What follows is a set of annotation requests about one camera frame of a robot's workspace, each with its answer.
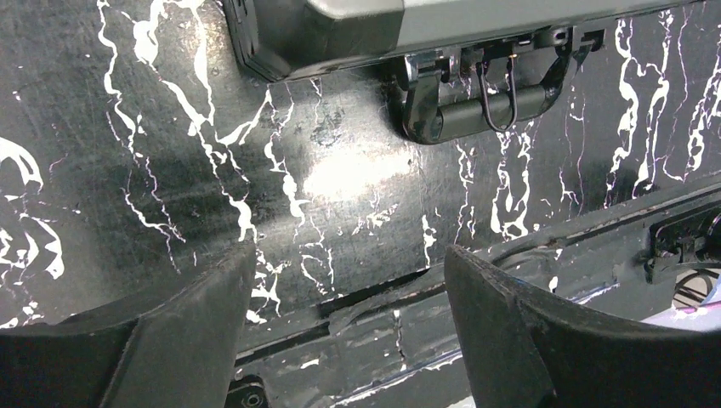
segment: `black marble surface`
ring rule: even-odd
[[[719,21],[713,0],[622,20],[543,117],[429,147],[398,136],[372,72],[240,72],[213,1],[5,3],[0,325],[195,273],[246,237],[263,322],[437,264],[448,243],[717,172]]]

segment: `gray panel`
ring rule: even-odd
[[[481,41],[520,34],[545,25],[569,25],[683,3],[690,1],[405,0],[406,13],[400,28],[398,48]]]
[[[334,20],[403,11],[403,0],[306,0],[308,5]]]

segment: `marble tabletop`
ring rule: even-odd
[[[263,323],[721,169],[721,3],[610,28],[547,114],[421,146],[368,70],[267,84],[211,0],[0,10],[0,327],[258,243]]]

